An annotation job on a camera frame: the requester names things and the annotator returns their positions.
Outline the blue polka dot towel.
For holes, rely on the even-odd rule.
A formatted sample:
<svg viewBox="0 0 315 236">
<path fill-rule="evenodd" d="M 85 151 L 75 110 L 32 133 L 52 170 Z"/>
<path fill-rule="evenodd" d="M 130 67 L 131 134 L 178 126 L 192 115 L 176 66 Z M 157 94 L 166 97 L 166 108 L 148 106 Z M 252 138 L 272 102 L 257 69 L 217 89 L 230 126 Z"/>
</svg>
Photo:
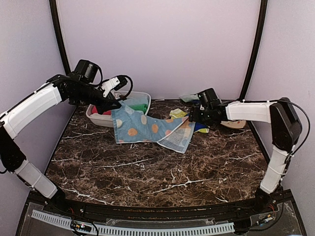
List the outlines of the blue polka dot towel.
<svg viewBox="0 0 315 236">
<path fill-rule="evenodd" d="M 188 116 L 157 119 L 133 110 L 124 102 L 121 105 L 111 112 L 116 143 L 157 143 L 178 153 L 186 152 L 195 127 Z"/>
</svg>

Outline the orange bunny towel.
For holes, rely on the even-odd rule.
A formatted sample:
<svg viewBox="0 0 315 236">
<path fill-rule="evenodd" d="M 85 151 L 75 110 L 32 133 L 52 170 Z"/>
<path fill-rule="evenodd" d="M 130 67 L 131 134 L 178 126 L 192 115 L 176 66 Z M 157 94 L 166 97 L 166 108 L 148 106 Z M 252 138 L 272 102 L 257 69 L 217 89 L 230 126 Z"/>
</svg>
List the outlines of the orange bunny towel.
<svg viewBox="0 0 315 236">
<path fill-rule="evenodd" d="M 112 91 L 111 93 L 113 94 L 116 100 L 120 99 L 122 96 L 120 92 Z"/>
</svg>

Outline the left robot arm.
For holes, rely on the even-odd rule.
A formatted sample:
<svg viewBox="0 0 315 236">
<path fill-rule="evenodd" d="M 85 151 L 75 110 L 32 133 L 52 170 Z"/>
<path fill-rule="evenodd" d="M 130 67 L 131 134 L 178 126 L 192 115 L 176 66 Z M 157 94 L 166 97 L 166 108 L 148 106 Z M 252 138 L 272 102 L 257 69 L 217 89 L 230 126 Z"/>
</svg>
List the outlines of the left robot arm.
<svg viewBox="0 0 315 236">
<path fill-rule="evenodd" d="M 50 199 L 51 208 L 58 214 L 69 211 L 69 202 L 62 198 L 63 191 L 26 158 L 14 140 L 33 120 L 66 100 L 74 105 L 94 105 L 99 114 L 119 108 L 121 105 L 111 91 L 124 87 L 127 84 L 126 77 L 119 75 L 94 84 L 99 72 L 101 69 L 98 65 L 81 59 L 72 72 L 50 78 L 0 116 L 0 160 L 5 170 Z"/>
</svg>

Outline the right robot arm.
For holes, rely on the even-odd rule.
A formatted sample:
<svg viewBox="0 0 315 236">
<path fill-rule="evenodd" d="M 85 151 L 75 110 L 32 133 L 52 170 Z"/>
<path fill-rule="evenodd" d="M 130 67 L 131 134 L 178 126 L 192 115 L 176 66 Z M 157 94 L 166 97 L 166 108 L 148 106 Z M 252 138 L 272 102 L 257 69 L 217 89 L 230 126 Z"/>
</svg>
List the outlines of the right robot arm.
<svg viewBox="0 0 315 236">
<path fill-rule="evenodd" d="M 297 114 L 306 112 L 287 97 L 274 100 L 221 101 L 213 88 L 206 89 L 190 100 L 193 107 L 189 112 L 189 121 L 213 126 L 223 121 L 251 121 L 267 123 L 271 127 L 272 156 L 259 190 L 272 194 L 286 175 L 291 158 L 308 139 L 311 125 L 303 141 L 299 138 L 303 131 L 302 122 Z"/>
</svg>

